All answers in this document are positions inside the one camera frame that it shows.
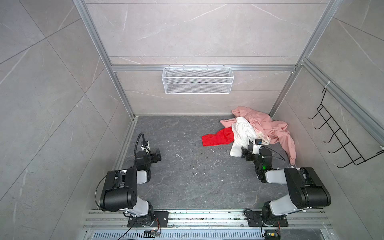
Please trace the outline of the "white cloth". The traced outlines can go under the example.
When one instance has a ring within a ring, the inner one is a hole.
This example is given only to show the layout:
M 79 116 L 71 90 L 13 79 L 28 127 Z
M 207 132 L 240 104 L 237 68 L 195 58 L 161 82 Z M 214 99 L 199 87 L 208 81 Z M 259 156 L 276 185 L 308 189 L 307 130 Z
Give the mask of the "white cloth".
M 247 149 L 250 143 L 253 145 L 252 154 L 259 153 L 260 148 L 256 146 L 256 139 L 259 137 L 253 126 L 244 117 L 236 118 L 236 122 L 232 124 L 232 131 L 234 133 L 234 142 L 230 156 L 241 157 L 242 148 Z

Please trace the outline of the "red cloth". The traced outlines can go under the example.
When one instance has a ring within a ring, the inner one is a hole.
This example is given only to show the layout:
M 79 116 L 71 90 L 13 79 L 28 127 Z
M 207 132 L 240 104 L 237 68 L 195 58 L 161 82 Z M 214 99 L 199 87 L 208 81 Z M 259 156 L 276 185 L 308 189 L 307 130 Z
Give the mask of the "red cloth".
M 202 136 L 202 144 L 204 147 L 228 145 L 234 141 L 234 133 L 232 128 L 224 128 L 214 135 Z

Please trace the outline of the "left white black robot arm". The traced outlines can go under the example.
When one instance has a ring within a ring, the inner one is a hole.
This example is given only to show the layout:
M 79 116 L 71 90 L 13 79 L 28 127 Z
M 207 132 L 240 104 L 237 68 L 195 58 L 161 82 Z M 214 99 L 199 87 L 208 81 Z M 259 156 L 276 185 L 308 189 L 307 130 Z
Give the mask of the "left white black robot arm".
M 143 227 L 152 226 L 157 221 L 153 205 L 138 196 L 138 185 L 150 182 L 151 166 L 161 160 L 160 150 L 143 150 L 136 153 L 134 166 L 109 171 L 102 179 L 101 195 L 95 196 L 97 206 L 104 212 L 123 212 Z

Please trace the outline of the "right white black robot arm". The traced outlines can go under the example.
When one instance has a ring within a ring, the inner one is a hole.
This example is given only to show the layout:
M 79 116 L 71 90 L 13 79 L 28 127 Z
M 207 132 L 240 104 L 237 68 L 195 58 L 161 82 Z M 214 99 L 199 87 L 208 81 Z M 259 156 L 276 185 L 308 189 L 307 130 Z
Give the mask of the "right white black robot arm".
M 258 179 L 262 183 L 287 186 L 288 194 L 266 202 L 261 211 L 245 210 L 244 213 L 256 225 L 276 226 L 285 216 L 310 208 L 323 208 L 331 204 L 329 191 L 313 168 L 273 169 L 270 149 L 260 149 L 258 154 L 242 148 L 241 158 L 253 162 Z

